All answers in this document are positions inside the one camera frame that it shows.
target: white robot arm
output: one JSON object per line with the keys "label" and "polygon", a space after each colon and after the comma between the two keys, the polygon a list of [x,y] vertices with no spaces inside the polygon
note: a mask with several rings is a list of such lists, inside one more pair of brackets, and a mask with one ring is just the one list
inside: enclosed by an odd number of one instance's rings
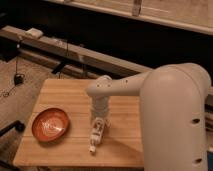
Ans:
{"label": "white robot arm", "polygon": [[210,87],[208,73],[187,63],[121,80],[102,76],[87,93],[93,120],[107,118],[110,96],[140,96],[145,171],[207,171],[204,104]]}

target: black wall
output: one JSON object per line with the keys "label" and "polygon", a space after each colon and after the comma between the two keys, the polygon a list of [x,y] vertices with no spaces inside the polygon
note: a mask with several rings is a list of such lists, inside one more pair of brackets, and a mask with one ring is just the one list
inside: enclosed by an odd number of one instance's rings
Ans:
{"label": "black wall", "polygon": [[195,62],[213,76],[213,36],[45,1],[1,0],[10,24],[150,67]]}

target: wooden table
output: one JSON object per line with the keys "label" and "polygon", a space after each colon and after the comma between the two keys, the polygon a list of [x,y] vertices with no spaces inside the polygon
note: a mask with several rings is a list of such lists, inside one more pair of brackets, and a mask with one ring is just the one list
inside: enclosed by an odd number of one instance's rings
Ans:
{"label": "wooden table", "polygon": [[[85,88],[90,80],[48,79],[14,159],[16,166],[143,167],[138,97],[111,97],[110,128],[95,156],[89,153],[90,103]],[[69,116],[71,127],[59,140],[41,144],[31,126],[39,112],[58,107]]]}

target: table leg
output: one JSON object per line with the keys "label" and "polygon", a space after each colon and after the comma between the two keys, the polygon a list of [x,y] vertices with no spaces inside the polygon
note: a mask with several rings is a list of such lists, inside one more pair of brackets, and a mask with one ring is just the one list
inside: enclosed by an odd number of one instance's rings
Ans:
{"label": "table leg", "polygon": [[37,170],[38,170],[38,171],[51,171],[50,168],[44,167],[44,166],[37,166]]}

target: bowl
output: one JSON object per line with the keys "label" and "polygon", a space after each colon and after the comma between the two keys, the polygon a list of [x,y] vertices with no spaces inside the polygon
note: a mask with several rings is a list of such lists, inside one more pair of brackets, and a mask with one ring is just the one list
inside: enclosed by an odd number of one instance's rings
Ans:
{"label": "bowl", "polygon": [[69,127],[67,114],[59,108],[49,108],[34,119],[33,136],[40,142],[50,142],[60,138]]}

